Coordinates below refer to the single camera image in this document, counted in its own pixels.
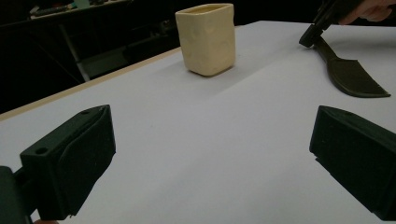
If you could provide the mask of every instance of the white tabletop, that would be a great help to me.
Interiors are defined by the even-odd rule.
[[[396,29],[331,26],[339,57],[359,60],[389,98],[346,95],[298,41],[309,24],[236,29],[236,63],[216,77],[180,51],[54,101],[0,117],[0,164],[77,112],[110,105],[117,153],[76,217],[63,223],[383,223],[309,152],[319,105],[396,133]]]

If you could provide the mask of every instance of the white table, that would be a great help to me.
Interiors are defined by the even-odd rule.
[[[309,24],[236,29],[235,66],[186,70],[176,49],[0,116],[0,164],[77,112],[111,105],[117,154],[76,217],[62,223],[383,223],[309,152],[319,105],[396,133],[396,29],[331,26],[338,56],[356,59],[392,96],[361,99],[330,82],[298,44]]]

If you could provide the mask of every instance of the white surface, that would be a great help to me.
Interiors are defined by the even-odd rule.
[[[236,63],[216,77],[181,52],[0,122],[0,164],[77,112],[112,109],[117,154],[76,217],[64,223],[382,223],[309,152],[319,105],[396,133],[396,29],[332,26],[324,38],[356,59],[390,98],[361,99],[330,82],[298,44],[309,24],[236,29]]]

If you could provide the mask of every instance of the beige container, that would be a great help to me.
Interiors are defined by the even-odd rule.
[[[184,64],[192,72],[214,76],[235,62],[233,4],[207,4],[176,13]]]

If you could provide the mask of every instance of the handle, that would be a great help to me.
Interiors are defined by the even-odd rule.
[[[332,48],[330,48],[330,46],[322,37],[318,39],[318,41],[314,44],[314,47],[326,63],[330,60],[338,59],[337,55],[334,53],[334,51],[332,51]]]

